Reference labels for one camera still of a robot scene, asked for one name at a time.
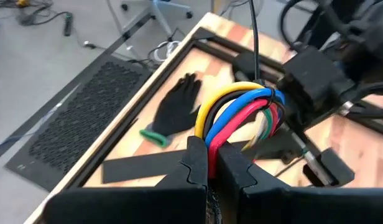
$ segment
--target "green wire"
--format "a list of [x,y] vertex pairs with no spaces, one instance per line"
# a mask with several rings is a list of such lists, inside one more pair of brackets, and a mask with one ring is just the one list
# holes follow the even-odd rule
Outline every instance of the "green wire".
[[267,120],[267,128],[265,130],[265,132],[263,133],[263,135],[259,138],[259,139],[265,139],[269,136],[270,134],[270,131],[272,130],[272,126],[273,126],[273,117],[272,117],[272,113],[270,112],[270,109],[266,109],[263,111],[265,117],[266,117],[266,120]]

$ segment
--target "green glove cuff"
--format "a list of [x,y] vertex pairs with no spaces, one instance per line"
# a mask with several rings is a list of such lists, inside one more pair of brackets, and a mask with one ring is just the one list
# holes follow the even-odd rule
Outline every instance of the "green glove cuff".
[[155,133],[153,131],[149,131],[146,129],[140,130],[139,133],[145,137],[150,142],[160,146],[160,147],[167,147],[171,144],[171,141],[167,139],[165,136]]

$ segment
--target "black cable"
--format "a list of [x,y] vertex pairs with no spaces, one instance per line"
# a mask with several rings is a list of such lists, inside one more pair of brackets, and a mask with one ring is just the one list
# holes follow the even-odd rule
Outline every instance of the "black cable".
[[[178,31],[179,33],[181,33],[181,35],[183,35],[184,37],[186,37],[186,34],[185,34],[182,30],[180,30],[179,27],[176,27],[175,30],[173,30],[171,36],[170,36],[168,39],[172,39],[172,38],[175,36],[175,34],[176,34],[177,31]],[[152,54],[155,50],[161,49],[161,48],[166,47],[166,46],[167,46],[167,44],[163,44],[163,45],[161,45],[160,47],[155,47],[155,48],[153,48],[152,50],[150,50],[149,53],[147,53],[147,59],[148,59],[148,60],[151,60],[151,61],[153,61],[153,62],[155,62],[155,60],[152,59],[151,54]]]
[[205,118],[204,130],[203,130],[203,139],[206,138],[208,131],[212,128],[212,125],[214,124],[215,116],[216,116],[216,114],[218,114],[218,112],[222,108],[222,106],[231,100],[239,98],[241,95],[245,94],[246,92],[248,92],[248,90],[239,90],[239,91],[234,91],[234,92],[228,93],[228,94],[222,96],[220,99],[218,99],[214,103],[214,105],[210,108],[210,111],[208,112],[208,114]]
[[284,41],[290,46],[291,50],[294,50],[296,52],[301,52],[302,47],[299,45],[296,45],[294,41],[290,40],[290,37],[285,31],[285,16],[287,15],[288,11],[294,7],[298,2],[302,0],[289,0],[286,5],[284,6],[283,10],[281,11],[280,14],[280,19],[279,19],[279,29],[280,29],[280,34],[283,37]]
[[316,0],[321,9],[325,12],[324,16],[327,18],[327,21],[331,24],[336,32],[341,34],[343,37],[355,41],[361,44],[364,39],[358,37],[349,31],[349,26],[344,24],[335,13],[334,9],[331,7],[331,4],[327,0]]
[[349,109],[348,117],[363,118],[363,119],[383,119],[383,109],[367,110],[358,106],[353,106]]
[[278,109],[280,109],[280,111],[282,112],[281,116],[280,116],[280,119],[279,119],[279,122],[277,123],[277,126],[275,129],[278,129],[285,121],[285,106],[278,102],[278,101],[274,101],[274,103],[276,104],[276,106],[278,107]]
[[[90,49],[101,49],[101,50],[107,50],[106,47],[102,47],[102,46],[98,46],[96,44],[83,44],[81,45],[82,47],[88,47]],[[120,54],[120,53],[117,53],[117,52],[113,52],[112,53],[113,55],[117,55],[118,57],[122,58],[122,59],[126,59],[127,62],[129,63],[136,63],[136,64],[139,64],[140,66],[142,66],[144,69],[147,69],[147,70],[150,70],[151,72],[155,71],[158,69],[158,67],[160,66],[159,64],[155,63],[153,60],[147,58],[147,59],[142,59],[142,60],[138,60],[138,59],[134,59],[130,56],[127,56],[127,55],[123,55],[123,54]]]
[[291,169],[293,166],[295,166],[297,163],[299,163],[303,159],[302,157],[299,157],[296,161],[293,161],[288,166],[286,166],[284,169],[282,169],[280,172],[276,173],[274,177],[280,177],[283,173],[287,172],[289,169]]
[[[284,41],[286,41],[286,43],[290,46],[290,49],[296,52],[301,52],[303,48],[302,46],[299,46],[290,40],[289,36],[285,32],[284,22],[285,16],[287,15],[288,11],[301,1],[303,0],[290,0],[289,2],[287,2],[280,14],[279,19],[279,29],[281,36],[283,37]],[[323,15],[326,17],[326,20],[330,23],[330,25],[336,32],[338,32],[344,38],[357,42],[359,44],[364,42],[363,38],[350,33],[349,26],[347,24],[343,24],[343,22],[340,21],[334,9],[331,7],[330,4],[327,3],[326,0],[316,0],[316,2],[319,4],[319,7],[324,12]]]
[[358,87],[357,92],[357,100],[371,94],[383,95],[383,82],[362,84]]
[[50,21],[54,20],[56,17],[58,17],[58,16],[60,16],[60,15],[62,15],[62,14],[69,14],[69,13],[70,13],[70,12],[67,12],[67,11],[64,11],[64,12],[59,12],[58,14],[56,14],[56,15],[52,16],[51,18],[47,19],[46,21],[42,21],[42,22],[35,22],[35,23],[33,23],[32,25],[33,25],[33,26],[37,26],[37,25],[46,24],[46,23],[48,23],[48,22],[50,22]]
[[254,36],[254,60],[255,60],[255,79],[260,79],[260,70],[259,70],[259,36],[258,36],[258,25],[256,22],[256,15],[255,15],[255,7],[254,7],[254,1],[249,0],[249,7],[251,12],[251,20],[252,20],[252,32]]

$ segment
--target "cable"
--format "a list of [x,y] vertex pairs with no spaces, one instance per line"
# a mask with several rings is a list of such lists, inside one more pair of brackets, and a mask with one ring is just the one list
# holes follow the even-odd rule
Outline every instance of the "cable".
[[357,89],[356,100],[371,94],[383,95],[383,82],[362,84]]
[[[18,0],[0,0],[0,9],[19,9],[22,6],[18,5]],[[42,11],[37,12],[36,16],[42,16],[42,17],[48,17],[50,15],[50,7],[53,5],[52,0],[42,0],[42,1],[37,1],[37,0],[30,0],[29,4],[26,5],[25,7],[46,7],[48,6],[47,9],[44,9],[43,11],[47,11],[47,14],[40,14]],[[7,19],[16,16],[14,11],[10,16],[1,16],[0,19]]]
[[258,9],[255,10],[255,14],[256,14],[255,20],[258,19],[258,16],[261,13],[261,10],[264,8],[264,4],[265,4],[264,0],[260,0],[259,1],[259,5],[257,7]]
[[37,26],[37,25],[46,24],[46,23],[48,23],[48,22],[50,22],[50,21],[54,20],[56,17],[58,17],[58,16],[60,16],[60,15],[62,15],[62,14],[68,14],[68,13],[70,13],[70,12],[67,12],[67,11],[64,11],[64,12],[59,12],[58,14],[56,14],[56,15],[52,16],[50,19],[47,19],[46,21],[42,21],[42,22],[35,22],[35,23],[33,23],[32,25],[33,25],[33,26]]
[[[281,93],[278,90],[275,91],[275,97],[278,98],[281,103],[285,103],[285,98],[283,93]],[[226,109],[225,111],[219,116],[219,118],[215,121],[214,125],[212,125],[212,128],[210,131],[208,131],[208,134],[205,138],[205,144],[207,147],[211,144],[211,141],[213,138],[226,126],[226,124],[229,122],[229,120],[243,107],[245,107],[248,103],[255,100],[259,97],[269,97],[272,95],[272,91],[268,88],[261,88],[256,90],[251,90],[236,100],[234,100]]]
[[279,19],[279,29],[280,29],[281,36],[283,37],[284,41],[290,46],[290,49],[296,52],[301,52],[303,49],[301,48],[301,46],[295,45],[295,43],[290,40],[288,34],[285,32],[284,20],[288,11],[300,1],[302,0],[289,0],[284,6],[283,10],[281,11],[280,19]]
[[[101,49],[101,50],[107,50],[106,47],[102,47],[102,46],[99,46],[97,44],[91,44],[89,43],[88,41],[85,41],[83,44],[80,43],[80,39],[78,37],[78,33],[77,31],[75,30],[75,28],[73,27],[73,32],[76,36],[76,39],[77,39],[77,42],[78,44],[81,46],[81,47],[88,47],[90,49]],[[112,54],[114,55],[117,55],[118,57],[122,58],[122,59],[126,59],[127,62],[129,63],[137,63],[139,64],[140,66],[142,66],[143,68],[145,69],[148,69],[150,70],[151,72],[155,71],[158,69],[158,67],[160,66],[159,64],[155,63],[153,60],[151,59],[142,59],[142,60],[138,60],[138,59],[135,59],[135,58],[132,58],[130,56],[127,56],[127,55],[123,55],[123,54],[120,54],[120,53],[117,53],[117,52],[113,52]]]
[[229,8],[233,6],[233,4],[239,3],[239,2],[241,2],[241,0],[230,1],[229,4],[225,7],[225,9],[222,10],[222,12],[219,15],[223,16],[223,14],[225,14],[229,10]]
[[276,118],[272,117],[272,115],[273,115],[272,112],[275,110],[276,110],[275,108],[273,110],[268,110],[268,109],[263,110],[263,113],[266,117],[266,120],[264,120],[264,122],[260,123],[259,130],[258,130],[257,134],[254,137],[252,137],[251,140],[249,140],[247,142],[247,144],[241,149],[242,151],[255,145],[255,143],[257,142],[258,139],[260,139],[260,138],[265,139],[267,136],[269,136],[272,129],[275,128],[275,124],[273,121],[275,121]]
[[[155,50],[154,50],[154,59],[158,62],[164,62],[169,56],[172,54],[173,50],[175,50],[176,47],[174,45],[178,46],[180,44],[180,41],[164,41],[161,44],[159,44]],[[167,53],[165,54],[166,58],[162,59],[159,57],[159,49],[163,46],[167,47]]]
[[208,98],[200,107],[198,110],[198,115],[196,119],[196,126],[195,126],[195,136],[202,138],[203,137],[203,131],[204,131],[204,125],[205,120],[210,112],[211,107],[215,104],[216,101],[218,101],[222,96],[238,91],[238,90],[255,90],[257,88],[264,88],[262,85],[252,82],[236,82],[232,83],[228,86],[225,86],[213,94],[211,98]]
[[[301,1],[303,0],[289,0],[284,6],[279,19],[279,29],[281,36],[283,37],[284,41],[286,41],[286,43],[290,46],[290,49],[296,52],[301,52],[303,50],[303,47],[296,45],[293,41],[290,40],[289,36],[285,32],[284,20],[288,11]],[[334,12],[334,9],[331,7],[330,4],[328,4],[327,0],[316,0],[316,2],[318,3],[319,7],[321,7],[321,10],[323,11],[323,15],[326,17],[326,20],[330,23],[330,25],[336,32],[338,32],[344,38],[347,38],[348,40],[351,40],[353,42],[357,42],[359,44],[364,42],[363,38],[350,33],[349,26],[347,24],[343,24],[343,22],[340,21],[340,19]]]
[[277,113],[277,109],[274,107],[274,105],[270,105],[269,109],[273,117],[273,127],[269,129],[270,130],[269,136],[271,137],[273,136],[276,130],[277,124],[279,123],[279,114]]
[[[168,41],[164,41],[164,42],[160,43],[156,48],[149,51],[149,53],[147,54],[147,58],[151,59],[151,54],[154,54],[154,60],[155,61],[157,61],[158,63],[164,62],[170,56],[170,54],[176,49],[176,47],[178,47],[178,45],[180,44],[180,41],[178,41],[178,40],[172,41],[172,39],[173,39],[173,37],[177,31],[179,33],[181,33],[184,37],[186,37],[186,34],[183,31],[181,31],[178,27],[175,28],[172,35],[170,37],[168,37]],[[159,49],[164,48],[164,47],[167,47],[167,53],[165,54],[166,58],[162,59],[159,57]]]
[[23,135],[21,135],[21,136],[12,136],[12,137],[6,138],[5,140],[3,140],[3,142],[0,143],[0,147],[3,146],[5,143],[11,142],[11,141],[17,141],[17,140],[20,140],[20,139],[22,139],[22,138],[24,138],[24,137],[32,136],[32,135],[34,135],[35,133],[37,133],[38,130],[42,127],[42,125],[44,125],[44,123],[46,122],[46,119],[49,117],[49,115],[52,114],[52,113],[54,113],[54,112],[57,110],[57,108],[58,108],[59,106],[61,106],[61,105],[62,105],[62,104],[59,103],[59,104],[56,105],[51,111],[49,111],[47,114],[45,114],[45,115],[41,118],[41,120],[40,120],[40,126],[39,126],[35,131],[33,131],[33,132],[29,133],[29,134],[23,134]]
[[216,114],[218,114],[219,110],[225,105],[227,102],[234,100],[236,98],[239,98],[241,95],[248,92],[248,90],[239,90],[234,91],[231,93],[228,93],[227,95],[222,96],[220,99],[218,99],[215,104],[211,107],[210,112],[208,112],[208,115],[205,119],[204,124],[204,131],[203,131],[203,139],[206,138],[206,135],[208,134],[208,131],[211,129],[212,125],[214,124],[214,119]]
[[208,149],[208,177],[213,179],[216,174],[216,157],[218,149],[226,142],[237,127],[254,111],[267,104],[267,100],[258,99],[244,107],[212,140]]
[[293,166],[295,166],[297,163],[299,163],[303,159],[302,157],[299,157],[296,161],[293,161],[288,166],[286,166],[284,169],[280,170],[280,172],[276,173],[274,177],[280,177],[283,173],[285,173],[287,170],[291,169]]
[[255,7],[254,1],[249,0],[249,7],[251,11],[251,20],[252,20],[252,32],[254,36],[254,60],[255,60],[255,80],[260,79],[260,70],[259,70],[259,36],[258,36],[258,25],[256,22]]
[[364,118],[364,119],[383,119],[383,109],[367,110],[366,108],[354,105],[347,114],[349,118]]

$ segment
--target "red wire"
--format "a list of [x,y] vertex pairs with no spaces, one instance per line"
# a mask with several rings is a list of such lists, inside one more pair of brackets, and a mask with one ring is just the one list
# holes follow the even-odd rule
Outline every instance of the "red wire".
[[240,112],[238,112],[229,123],[214,137],[211,141],[210,148],[208,149],[208,177],[215,178],[216,174],[216,156],[218,149],[223,143],[228,140],[230,135],[237,129],[237,127],[255,110],[261,109],[267,104],[267,100],[258,99],[249,103]]
[[272,113],[272,119],[273,119],[273,125],[272,125],[272,130],[270,130],[269,136],[273,136],[273,134],[276,131],[276,126],[279,123],[279,114],[277,112],[277,106],[272,103],[269,107],[270,112]]

